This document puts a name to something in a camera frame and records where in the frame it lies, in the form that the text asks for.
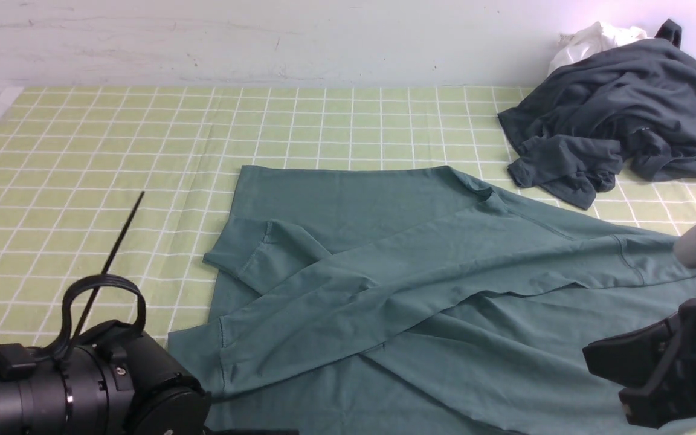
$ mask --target black camera body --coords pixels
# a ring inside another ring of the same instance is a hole
[[[109,320],[67,341],[71,302],[97,284],[135,289],[115,275],[80,279],[66,292],[53,344],[0,344],[0,435],[203,433],[210,394],[144,332],[146,311],[135,324]]]

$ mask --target black cable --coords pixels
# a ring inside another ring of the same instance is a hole
[[[137,317],[133,325],[130,326],[129,332],[126,332],[131,338],[134,336],[139,336],[144,332],[147,308],[146,302],[144,302],[144,297],[141,295],[141,291],[139,291],[136,284],[133,284],[129,279],[118,275],[100,274],[86,276],[85,278],[75,281],[74,284],[66,289],[66,294],[63,296],[63,303],[61,305],[60,332],[52,343],[48,344],[37,352],[37,355],[35,355],[36,361],[44,361],[50,358],[56,360],[60,358],[68,358],[72,349],[72,347],[70,347],[72,326],[71,305],[80,294],[83,294],[91,289],[98,289],[100,287],[116,287],[136,295]]]
[[[138,210],[138,206],[139,206],[139,204],[141,204],[141,200],[143,200],[143,198],[144,198],[144,190],[142,190],[141,193],[139,193],[138,200],[136,200],[136,204],[134,204],[133,209],[130,210],[130,214],[127,216],[127,220],[125,221],[125,225],[122,226],[122,230],[120,231],[120,234],[117,236],[117,240],[114,242],[114,247],[111,248],[111,251],[110,251],[109,255],[107,256],[107,261],[104,264],[104,269],[101,270],[102,275],[109,272],[109,268],[111,267],[111,262],[114,261],[114,256],[116,256],[117,251],[120,248],[120,245],[122,245],[122,240],[125,238],[125,234],[127,234],[127,229],[130,228],[131,222],[133,221],[133,216],[136,215],[136,211]],[[93,303],[95,303],[96,297],[98,297],[98,290],[99,289],[100,289],[100,287],[96,287],[93,289],[91,297],[88,299],[88,303],[85,304],[85,308],[82,310],[82,314],[80,315],[80,320],[77,322],[77,328],[75,328],[75,330],[74,330],[74,336],[72,337],[71,341],[69,342],[69,348],[67,349],[65,358],[69,358],[69,355],[71,355],[71,349],[77,344],[77,338],[80,336],[80,333],[82,332],[82,328],[85,326],[85,320],[88,319],[88,315],[91,313],[91,308],[93,308]]]

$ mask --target seam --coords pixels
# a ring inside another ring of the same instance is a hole
[[[625,256],[625,250],[627,249],[627,246],[624,244],[622,239],[616,236],[616,234],[611,234],[611,238],[616,240],[616,242],[619,244],[619,258],[622,259],[622,262],[629,267],[630,269],[633,270],[633,272],[638,275],[638,278],[640,278],[641,281],[641,286],[646,286],[646,278],[643,278],[643,273],[640,272],[635,266],[631,265],[630,262],[627,261],[627,257]]]
[[[218,352],[219,357],[217,358],[219,360],[219,372],[222,375],[222,391],[220,393],[223,393],[225,388],[227,387],[227,381],[224,378],[224,365],[222,364],[222,352],[221,350],[224,349],[224,326],[222,326],[222,317],[218,317],[218,324],[219,324],[219,335],[220,335],[220,352]]]
[[[265,230],[265,235],[262,236],[262,240],[260,240],[259,244],[257,245],[256,248],[254,248],[253,253],[249,256],[248,260],[238,269],[237,275],[240,277],[243,275],[243,272],[248,269],[249,265],[251,262],[254,260],[254,258],[259,254],[259,251],[262,250],[262,247],[265,246],[265,244],[268,242],[268,238],[270,237],[270,233],[273,231],[273,222],[268,221],[268,228]]]

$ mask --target black stick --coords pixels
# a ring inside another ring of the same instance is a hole
[[[109,256],[107,256],[107,262],[104,264],[104,269],[101,270],[102,274],[109,272],[111,262],[114,261],[114,256],[116,256],[117,251],[120,248],[120,245],[122,245],[122,239],[125,239],[127,229],[130,228],[131,222],[133,221],[133,216],[136,215],[136,210],[138,210],[138,206],[139,204],[141,204],[141,199],[143,198],[144,190],[142,190],[141,194],[138,195],[138,200],[136,200],[136,204],[134,204],[133,210],[130,211],[130,214],[127,216],[127,220],[125,221],[125,225],[122,227],[122,230],[120,231],[120,235],[117,236],[117,240],[116,242],[114,242],[114,247],[111,248]],[[80,320],[77,322],[77,327],[74,329],[74,336],[72,336],[71,341],[69,342],[69,346],[66,348],[66,352],[63,354],[64,361],[66,361],[66,359],[69,358],[69,356],[71,355],[71,350],[74,348],[74,345],[77,344],[77,338],[79,338],[80,333],[82,332],[82,328],[85,326],[85,320],[88,319],[88,315],[91,313],[91,308],[93,308],[93,303],[96,301],[96,297],[98,297],[99,290],[100,287],[96,287],[93,289],[93,292],[91,293],[91,298],[88,299],[88,303],[85,304],[85,309],[82,310]]]

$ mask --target white wall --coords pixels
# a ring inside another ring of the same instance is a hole
[[[8,85],[534,85],[597,20],[696,56],[691,0],[0,0]]]

